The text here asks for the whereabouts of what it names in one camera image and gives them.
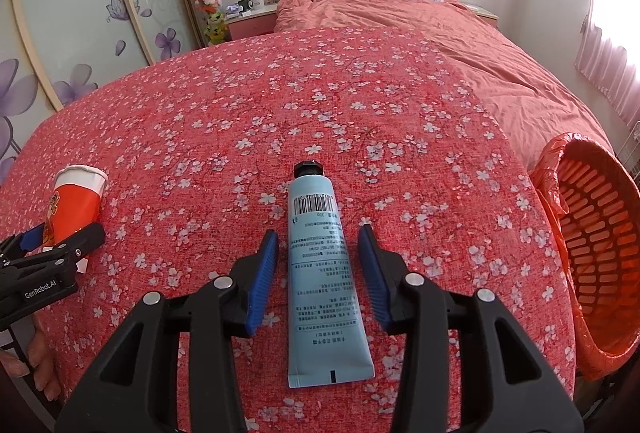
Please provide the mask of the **person left hand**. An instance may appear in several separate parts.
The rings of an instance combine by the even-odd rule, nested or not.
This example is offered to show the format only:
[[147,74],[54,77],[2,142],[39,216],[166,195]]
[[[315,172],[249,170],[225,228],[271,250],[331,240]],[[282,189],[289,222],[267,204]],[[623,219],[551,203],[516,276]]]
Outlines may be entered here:
[[54,352],[49,346],[42,317],[43,312],[32,315],[35,333],[26,351],[28,363],[20,361],[14,354],[2,351],[1,364],[12,378],[23,378],[29,374],[29,369],[32,369],[36,389],[42,392],[48,401],[55,401],[60,397],[62,387],[55,373]]

